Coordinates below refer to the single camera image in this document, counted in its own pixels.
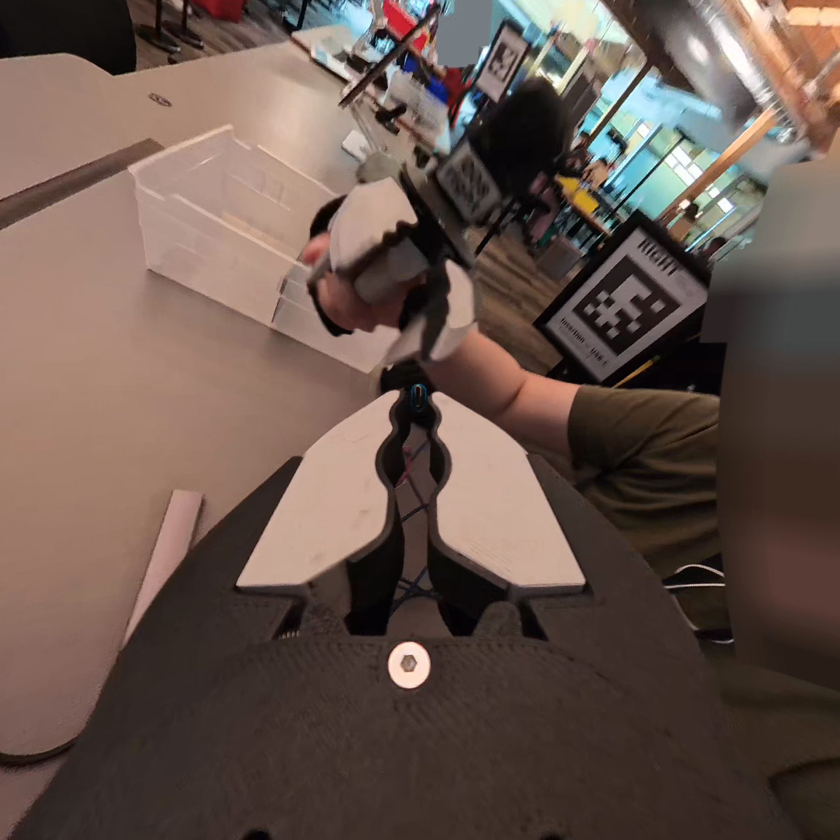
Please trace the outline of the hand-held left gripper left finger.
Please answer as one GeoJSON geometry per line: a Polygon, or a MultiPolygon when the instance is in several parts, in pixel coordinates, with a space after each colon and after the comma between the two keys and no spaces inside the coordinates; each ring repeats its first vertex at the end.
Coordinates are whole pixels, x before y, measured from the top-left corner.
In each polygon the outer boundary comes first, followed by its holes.
{"type": "Polygon", "coordinates": [[[396,486],[411,418],[391,391],[304,454],[236,581],[247,595],[325,606],[354,636],[384,636],[403,576],[396,486]]]}

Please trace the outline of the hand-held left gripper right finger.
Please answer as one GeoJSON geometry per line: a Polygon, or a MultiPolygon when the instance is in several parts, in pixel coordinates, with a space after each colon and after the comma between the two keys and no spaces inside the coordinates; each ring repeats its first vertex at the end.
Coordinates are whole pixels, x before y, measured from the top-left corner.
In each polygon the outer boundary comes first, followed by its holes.
{"type": "Polygon", "coordinates": [[[427,573],[456,636],[487,608],[578,598],[587,580],[526,449],[452,397],[429,398],[427,573]]]}

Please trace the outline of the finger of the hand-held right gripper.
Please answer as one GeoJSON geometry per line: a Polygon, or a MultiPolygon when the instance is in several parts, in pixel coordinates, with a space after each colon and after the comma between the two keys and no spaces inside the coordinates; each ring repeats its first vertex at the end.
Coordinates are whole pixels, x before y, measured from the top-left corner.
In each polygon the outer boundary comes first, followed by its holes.
{"type": "Polygon", "coordinates": [[[329,224],[329,264],[357,275],[384,259],[386,275],[418,275],[422,253],[411,240],[419,218],[399,181],[387,176],[355,186],[329,224]]]}
{"type": "Polygon", "coordinates": [[[423,285],[406,296],[398,322],[400,334],[384,364],[444,361],[476,325],[473,280],[460,264],[443,261],[429,269],[423,285]]]}

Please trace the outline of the clear plastic bin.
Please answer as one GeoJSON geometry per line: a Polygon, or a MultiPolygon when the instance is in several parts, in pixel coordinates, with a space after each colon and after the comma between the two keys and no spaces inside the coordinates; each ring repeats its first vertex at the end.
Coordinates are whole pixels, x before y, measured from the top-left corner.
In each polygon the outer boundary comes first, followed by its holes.
{"type": "Polygon", "coordinates": [[[147,267],[249,319],[369,374],[396,331],[333,337],[298,262],[316,212],[336,197],[325,185],[231,124],[129,167],[147,267]]]}

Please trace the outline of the person's right forearm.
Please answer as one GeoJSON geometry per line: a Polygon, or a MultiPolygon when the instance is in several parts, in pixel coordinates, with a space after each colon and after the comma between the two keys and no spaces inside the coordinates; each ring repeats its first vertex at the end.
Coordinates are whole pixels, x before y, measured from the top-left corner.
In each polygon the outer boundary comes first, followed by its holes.
{"type": "Polygon", "coordinates": [[[568,424],[578,385],[526,371],[475,329],[447,358],[421,368],[439,391],[510,436],[572,461],[568,424]]]}

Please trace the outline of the person's right hand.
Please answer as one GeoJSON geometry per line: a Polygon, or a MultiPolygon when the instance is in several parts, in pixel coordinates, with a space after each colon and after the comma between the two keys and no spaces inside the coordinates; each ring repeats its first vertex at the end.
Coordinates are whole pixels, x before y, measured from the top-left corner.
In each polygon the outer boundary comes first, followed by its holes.
{"type": "Polygon", "coordinates": [[[424,279],[418,277],[398,284],[390,297],[374,305],[359,298],[349,280],[330,272],[310,282],[309,289],[328,320],[337,327],[372,333],[380,326],[397,329],[404,300],[423,283],[424,279]]]}

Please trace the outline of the tablet on white stand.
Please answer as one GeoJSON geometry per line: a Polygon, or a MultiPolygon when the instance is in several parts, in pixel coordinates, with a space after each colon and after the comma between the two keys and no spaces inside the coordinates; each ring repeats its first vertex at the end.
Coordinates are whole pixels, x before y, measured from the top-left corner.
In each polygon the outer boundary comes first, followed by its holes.
{"type": "Polygon", "coordinates": [[[451,150],[445,105],[429,89],[441,71],[428,51],[446,3],[426,2],[415,16],[403,2],[367,2],[371,23],[348,50],[353,71],[339,107],[349,112],[367,152],[398,152],[407,133],[420,166],[451,150]]]}

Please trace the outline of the large marker sign board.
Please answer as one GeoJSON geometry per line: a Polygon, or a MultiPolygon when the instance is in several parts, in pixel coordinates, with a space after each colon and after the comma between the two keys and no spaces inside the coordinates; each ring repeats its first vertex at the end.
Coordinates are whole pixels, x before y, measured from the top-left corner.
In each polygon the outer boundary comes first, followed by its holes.
{"type": "Polygon", "coordinates": [[[534,321],[560,353],[554,380],[615,387],[698,335],[711,270],[640,211],[534,321]]]}

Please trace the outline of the small marker sign board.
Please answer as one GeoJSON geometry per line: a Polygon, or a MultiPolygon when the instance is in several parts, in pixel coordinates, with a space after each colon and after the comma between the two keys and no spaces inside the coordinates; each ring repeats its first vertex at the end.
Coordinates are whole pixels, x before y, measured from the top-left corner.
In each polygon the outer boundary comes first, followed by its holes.
{"type": "Polygon", "coordinates": [[[493,103],[504,99],[531,49],[524,30],[510,19],[499,26],[487,54],[479,62],[472,87],[493,103]]]}

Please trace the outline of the black panel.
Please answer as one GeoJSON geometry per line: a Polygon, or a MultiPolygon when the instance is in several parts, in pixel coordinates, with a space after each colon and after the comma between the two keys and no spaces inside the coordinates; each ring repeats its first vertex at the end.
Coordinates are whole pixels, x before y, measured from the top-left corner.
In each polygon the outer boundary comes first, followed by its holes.
{"type": "Polygon", "coordinates": [[[68,54],[117,76],[137,68],[126,1],[2,1],[1,57],[68,54]]]}

